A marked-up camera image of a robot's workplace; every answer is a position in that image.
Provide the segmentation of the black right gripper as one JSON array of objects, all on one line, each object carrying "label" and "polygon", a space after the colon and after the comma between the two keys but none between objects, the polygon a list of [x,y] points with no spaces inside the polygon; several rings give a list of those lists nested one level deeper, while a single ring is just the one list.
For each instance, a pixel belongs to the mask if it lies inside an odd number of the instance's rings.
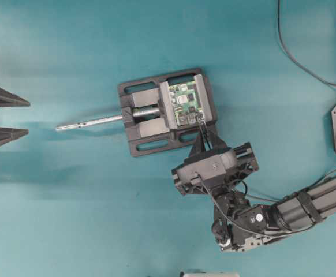
[{"label": "black right gripper", "polygon": [[249,142],[230,148],[216,133],[204,129],[203,135],[197,135],[189,156],[171,174],[174,186],[184,196],[232,189],[258,169]]}]

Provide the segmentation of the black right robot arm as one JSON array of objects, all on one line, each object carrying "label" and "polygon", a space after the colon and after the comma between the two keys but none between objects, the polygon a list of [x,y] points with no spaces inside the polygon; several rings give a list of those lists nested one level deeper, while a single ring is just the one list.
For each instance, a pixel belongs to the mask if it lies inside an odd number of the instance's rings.
[{"label": "black right robot arm", "polygon": [[211,232],[223,252],[245,252],[312,229],[336,214],[336,176],[270,205],[252,205],[236,186],[259,168],[250,143],[229,147],[211,131],[200,133],[183,164],[172,169],[184,196],[205,194],[214,203]]}]

